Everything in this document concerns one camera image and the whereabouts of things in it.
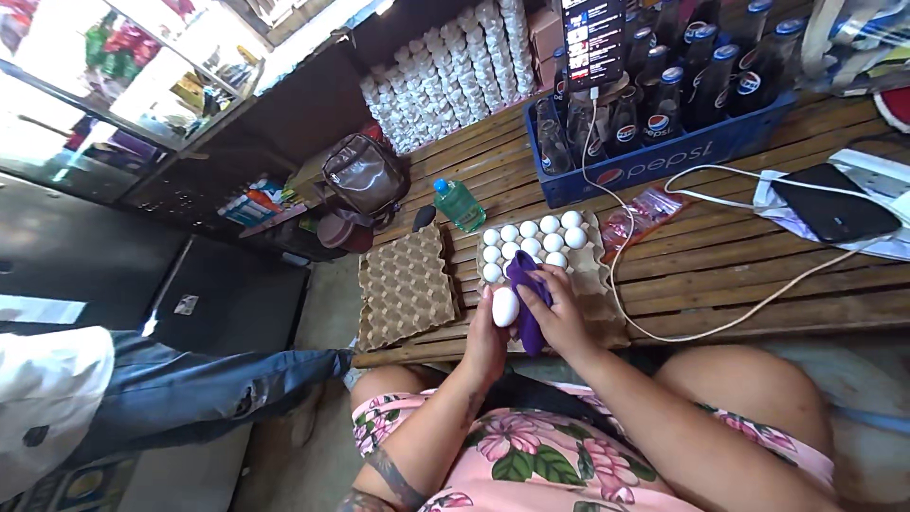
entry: cardboard egg tray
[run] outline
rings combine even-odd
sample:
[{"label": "cardboard egg tray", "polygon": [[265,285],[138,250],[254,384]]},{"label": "cardboard egg tray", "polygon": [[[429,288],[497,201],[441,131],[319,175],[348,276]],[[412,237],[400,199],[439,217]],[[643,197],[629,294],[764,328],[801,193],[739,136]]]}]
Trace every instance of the cardboard egg tray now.
[{"label": "cardboard egg tray", "polygon": [[436,222],[360,256],[358,352],[376,350],[458,318]]},{"label": "cardboard egg tray", "polygon": [[[566,270],[566,273],[569,275],[572,289],[575,291],[579,307],[584,314],[585,327],[590,334],[596,336],[598,339],[607,340],[609,342],[609,348],[628,346],[628,341],[622,343],[619,341],[621,339],[625,340],[624,336],[613,336],[613,334],[617,334],[618,331],[624,329],[625,321],[616,313],[619,310],[616,307],[616,300],[613,297],[610,285],[607,283],[610,277],[610,267],[601,263],[601,258],[603,258],[606,250],[603,248],[603,240],[601,240],[600,223],[597,221],[597,216],[591,211],[586,210],[580,211],[579,213],[581,214],[580,227],[587,236],[588,241],[581,249],[571,249],[568,245],[563,245],[560,252],[569,262],[569,268]],[[541,219],[533,220],[537,223],[538,227],[540,227]],[[513,225],[518,228],[522,222],[523,220],[515,222]],[[487,262],[483,260],[483,250],[487,247],[487,244],[483,241],[483,232],[489,229],[500,230],[507,224],[509,223],[507,222],[496,226],[484,225],[479,230],[476,259],[477,275],[480,276],[480,282],[477,285],[478,292],[481,292],[483,286],[488,284],[483,278],[483,266],[487,264]],[[560,226],[556,232],[565,239],[565,228]],[[537,239],[542,246],[543,238],[546,236],[545,233],[538,230],[534,238]],[[521,245],[523,241],[524,237],[519,233],[515,243]],[[505,243],[505,241],[500,239],[496,242],[496,247],[502,251],[502,246]],[[542,261],[546,261],[547,251],[541,249],[539,253],[532,254],[532,256],[537,256]],[[497,280],[497,283],[499,284],[508,285],[510,283],[509,279],[505,276],[505,264],[507,261],[508,260],[506,260],[504,256],[500,256],[500,258],[495,261],[496,264],[503,269],[502,277]],[[515,344],[511,343],[510,349],[512,350],[515,346]]]}]

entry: black smartphone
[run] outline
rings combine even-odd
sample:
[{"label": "black smartphone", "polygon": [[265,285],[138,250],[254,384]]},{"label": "black smartphone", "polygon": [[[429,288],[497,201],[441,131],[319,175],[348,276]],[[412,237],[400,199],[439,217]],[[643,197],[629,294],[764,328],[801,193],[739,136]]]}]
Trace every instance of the black smartphone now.
[{"label": "black smartphone", "polygon": [[569,58],[569,90],[622,78],[625,0],[561,0],[562,34]]},{"label": "black smartphone", "polygon": [[[796,171],[784,179],[868,195],[837,167],[828,163]],[[867,240],[901,228],[900,220],[893,213],[872,200],[779,181],[773,181],[771,188],[824,243]]]}]

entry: white egg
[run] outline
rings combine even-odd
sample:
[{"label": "white egg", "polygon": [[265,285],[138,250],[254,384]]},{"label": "white egg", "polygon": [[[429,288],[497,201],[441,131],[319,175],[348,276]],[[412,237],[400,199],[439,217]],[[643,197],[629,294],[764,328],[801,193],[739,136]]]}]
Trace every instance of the white egg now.
[{"label": "white egg", "polygon": [[521,226],[518,228],[518,232],[521,233],[521,236],[524,238],[533,238],[537,234],[537,222],[533,220],[526,220],[521,223]]},{"label": "white egg", "polygon": [[562,254],[561,252],[551,252],[550,254],[547,254],[547,264],[556,265],[563,269],[569,267],[569,261],[566,260],[565,254]]},{"label": "white egg", "polygon": [[496,245],[500,241],[500,233],[496,230],[486,230],[483,232],[483,243],[487,245]]},{"label": "white egg", "polygon": [[520,249],[521,247],[514,241],[507,241],[502,245],[502,257],[511,260]]},{"label": "white egg", "polygon": [[529,256],[537,256],[541,251],[541,243],[535,238],[526,238],[521,241],[521,250],[527,252]]},{"label": "white egg", "polygon": [[570,230],[581,226],[581,214],[575,210],[569,210],[562,214],[562,227]]},{"label": "white egg", "polygon": [[566,231],[566,245],[573,249],[581,249],[588,243],[588,236],[581,228],[572,228]]},{"label": "white egg", "polygon": [[515,241],[518,238],[518,228],[509,224],[508,226],[502,226],[500,230],[500,236],[502,241]]},{"label": "white egg", "polygon": [[483,250],[483,260],[487,263],[495,263],[501,255],[500,248],[492,245]]},{"label": "white egg", "polygon": [[550,233],[543,238],[543,248],[547,252],[558,252],[562,249],[562,237],[559,233]]},{"label": "white egg", "polygon": [[483,266],[483,280],[496,282],[502,277],[502,269],[496,263],[487,263]]},{"label": "white egg", "polygon": [[493,292],[493,323],[508,327],[518,318],[518,297],[509,288],[499,288]]},{"label": "white egg", "polygon": [[544,234],[549,235],[550,233],[555,233],[559,228],[560,220],[553,217],[552,215],[547,215],[541,219],[541,231],[543,231]]}]

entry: hand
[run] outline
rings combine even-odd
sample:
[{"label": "hand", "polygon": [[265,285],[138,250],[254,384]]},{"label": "hand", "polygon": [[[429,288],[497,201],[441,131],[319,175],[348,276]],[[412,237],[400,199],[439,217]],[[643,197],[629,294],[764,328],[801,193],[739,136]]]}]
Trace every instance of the hand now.
[{"label": "hand", "polygon": [[483,288],[468,330],[468,346],[459,364],[459,368],[470,374],[484,391],[502,376],[509,341],[509,333],[493,323],[494,291],[495,288],[489,285]]},{"label": "hand", "polygon": [[553,297],[547,304],[527,286],[519,285],[518,293],[541,325],[543,337],[564,359],[584,358],[599,350],[597,343],[584,330],[584,316],[575,303],[569,276],[562,267],[538,265],[541,270],[528,272],[538,281],[544,281]]}]

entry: woman's left hand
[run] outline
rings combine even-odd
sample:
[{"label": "woman's left hand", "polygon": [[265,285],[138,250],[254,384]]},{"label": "woman's left hand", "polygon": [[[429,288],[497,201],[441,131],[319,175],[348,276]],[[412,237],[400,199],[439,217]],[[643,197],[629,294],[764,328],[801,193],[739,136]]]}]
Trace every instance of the woman's left hand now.
[{"label": "woman's left hand", "polygon": [[468,330],[464,357],[459,363],[459,368],[476,379],[484,390],[502,376],[506,363],[506,343],[509,341],[509,332],[493,323],[494,290],[487,285],[480,295],[477,312]]}]

